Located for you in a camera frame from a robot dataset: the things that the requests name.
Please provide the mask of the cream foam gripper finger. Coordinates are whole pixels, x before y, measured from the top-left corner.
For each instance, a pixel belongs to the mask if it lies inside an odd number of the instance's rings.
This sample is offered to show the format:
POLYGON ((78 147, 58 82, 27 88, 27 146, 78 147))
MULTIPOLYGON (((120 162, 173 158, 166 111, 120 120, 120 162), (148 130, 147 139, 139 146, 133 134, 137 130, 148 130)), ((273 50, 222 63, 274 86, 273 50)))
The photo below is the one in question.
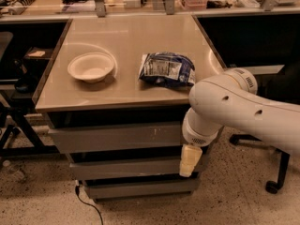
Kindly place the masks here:
POLYGON ((181 151, 179 174, 183 177, 190 177, 202 154, 203 150, 200 147, 184 144, 181 151))

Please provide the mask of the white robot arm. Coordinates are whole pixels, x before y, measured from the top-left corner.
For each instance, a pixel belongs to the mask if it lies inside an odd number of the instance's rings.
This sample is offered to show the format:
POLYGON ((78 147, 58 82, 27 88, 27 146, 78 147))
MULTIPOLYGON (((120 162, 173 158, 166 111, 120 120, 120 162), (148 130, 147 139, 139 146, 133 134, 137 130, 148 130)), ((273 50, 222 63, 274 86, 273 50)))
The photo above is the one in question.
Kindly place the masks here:
POLYGON ((246 69, 232 68, 196 82, 182 125, 179 174, 191 176, 202 148, 224 127, 236 128, 290 154, 300 152, 300 106, 257 95, 258 85, 246 69))

